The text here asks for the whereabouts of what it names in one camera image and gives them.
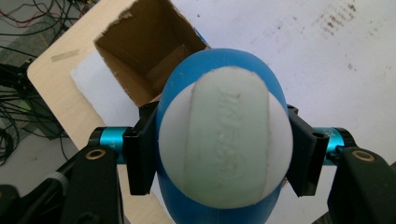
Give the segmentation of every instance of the blue ball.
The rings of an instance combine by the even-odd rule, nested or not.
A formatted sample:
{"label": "blue ball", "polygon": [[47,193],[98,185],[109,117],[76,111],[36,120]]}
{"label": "blue ball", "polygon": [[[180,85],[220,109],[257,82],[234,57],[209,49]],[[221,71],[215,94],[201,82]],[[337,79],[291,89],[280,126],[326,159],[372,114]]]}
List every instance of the blue ball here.
{"label": "blue ball", "polygon": [[[207,72],[223,67],[238,66],[255,72],[266,84],[268,91],[288,113],[283,91],[271,69],[256,56],[236,49],[206,49],[192,54],[172,73],[163,89],[157,112],[157,139],[163,115],[175,97]],[[166,207],[176,223],[264,223],[279,197],[281,183],[260,202],[241,208],[217,209],[197,203],[184,195],[169,179],[161,162],[157,146],[157,173]]]}

